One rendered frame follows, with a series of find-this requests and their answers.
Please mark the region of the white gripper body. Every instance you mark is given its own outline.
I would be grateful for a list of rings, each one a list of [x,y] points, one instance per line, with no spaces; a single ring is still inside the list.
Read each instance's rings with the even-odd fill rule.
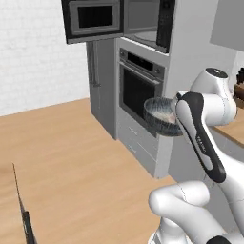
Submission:
[[[188,91],[178,91],[176,94],[176,98],[178,100],[188,100],[190,97],[190,93]]]

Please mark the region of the pale garlic bulb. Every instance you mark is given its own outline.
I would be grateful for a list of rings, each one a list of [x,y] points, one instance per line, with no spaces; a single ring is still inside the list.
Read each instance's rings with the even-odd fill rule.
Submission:
[[[160,112],[158,116],[161,120],[167,123],[171,123],[171,124],[175,123],[175,117],[172,112]]]

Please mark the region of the grey patterned bowl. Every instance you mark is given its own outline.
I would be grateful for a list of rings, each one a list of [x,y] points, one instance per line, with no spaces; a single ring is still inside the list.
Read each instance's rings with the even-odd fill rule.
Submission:
[[[158,116],[160,112],[173,112],[171,108],[172,100],[164,97],[149,98],[144,103],[144,119],[149,126],[158,134],[163,136],[176,137],[181,136],[182,131],[179,125],[167,123]]]

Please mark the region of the black microwave oven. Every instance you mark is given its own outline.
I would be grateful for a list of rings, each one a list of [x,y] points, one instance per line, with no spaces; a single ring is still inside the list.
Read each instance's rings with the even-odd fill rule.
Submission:
[[[124,0],[124,36],[168,53],[175,0]]]

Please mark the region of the black microwave door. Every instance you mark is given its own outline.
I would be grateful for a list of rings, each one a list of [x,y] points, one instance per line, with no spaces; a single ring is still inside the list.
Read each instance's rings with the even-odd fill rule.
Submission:
[[[124,0],[61,0],[61,5],[68,44],[123,35]]]

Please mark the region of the grey tall oven cabinet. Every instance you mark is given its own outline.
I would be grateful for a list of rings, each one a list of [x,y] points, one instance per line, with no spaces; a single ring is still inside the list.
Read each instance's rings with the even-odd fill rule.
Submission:
[[[176,0],[168,54],[125,37],[116,40],[116,48],[119,51],[130,51],[165,67],[161,94],[169,98],[174,97],[178,91],[188,90],[200,72],[208,67],[230,73],[236,51],[211,43],[218,1]],[[155,137],[158,139],[158,151],[156,157],[152,156],[156,163],[153,177],[162,178],[168,174],[173,139],[161,135]]]

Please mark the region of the grey drawer front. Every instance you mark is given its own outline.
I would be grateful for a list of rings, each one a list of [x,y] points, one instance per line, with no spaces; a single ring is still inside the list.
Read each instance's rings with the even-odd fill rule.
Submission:
[[[128,113],[119,108],[118,123],[125,126],[131,137],[142,146],[151,156],[156,157],[158,151],[158,139],[135,121]]]
[[[132,138],[132,135],[125,128],[119,128],[118,138],[147,170],[147,172],[151,176],[154,176],[156,165],[154,159],[139,145],[135,139]]]

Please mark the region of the dark brown knife block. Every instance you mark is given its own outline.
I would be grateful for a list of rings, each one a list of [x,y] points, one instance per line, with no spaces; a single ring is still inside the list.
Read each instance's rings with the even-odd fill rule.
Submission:
[[[236,75],[234,99],[237,102],[237,106],[244,109],[244,68],[241,68]]]

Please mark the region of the thin black pole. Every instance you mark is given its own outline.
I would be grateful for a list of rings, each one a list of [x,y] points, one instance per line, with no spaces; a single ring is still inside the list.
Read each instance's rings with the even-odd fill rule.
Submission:
[[[13,172],[15,174],[14,180],[17,180],[17,175],[16,172]],[[20,197],[20,192],[17,193],[18,196],[18,201],[20,205],[20,212],[21,212],[21,217],[22,217],[22,222],[23,222],[23,228],[24,228],[24,234],[26,238],[27,244],[37,244],[36,238],[34,236],[34,232],[31,226],[31,218],[30,218],[30,213],[24,208],[23,202]]]

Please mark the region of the grey wall cupboard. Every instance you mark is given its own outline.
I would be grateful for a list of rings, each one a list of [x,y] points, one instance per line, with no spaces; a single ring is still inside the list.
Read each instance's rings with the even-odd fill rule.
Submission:
[[[244,0],[219,0],[211,42],[244,51]]]

